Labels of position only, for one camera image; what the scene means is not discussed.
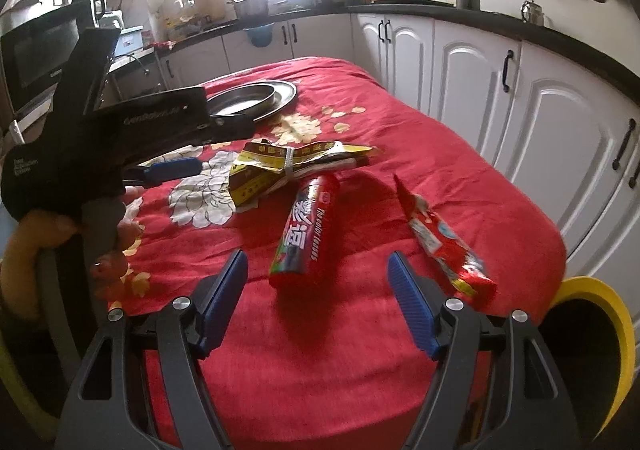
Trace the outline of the left hand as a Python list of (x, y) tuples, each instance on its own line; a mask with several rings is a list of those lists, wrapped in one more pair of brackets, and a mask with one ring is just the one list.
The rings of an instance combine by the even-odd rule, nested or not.
[(122, 218), (110, 251), (86, 262), (82, 246), (82, 226), (69, 217), (33, 210), (16, 226), (1, 256), (1, 303), (10, 314), (35, 322), (40, 317), (39, 274), (47, 253), (58, 270), (82, 270), (96, 281), (96, 296), (118, 300), (124, 292), (128, 271), (126, 250), (142, 236), (140, 223)]

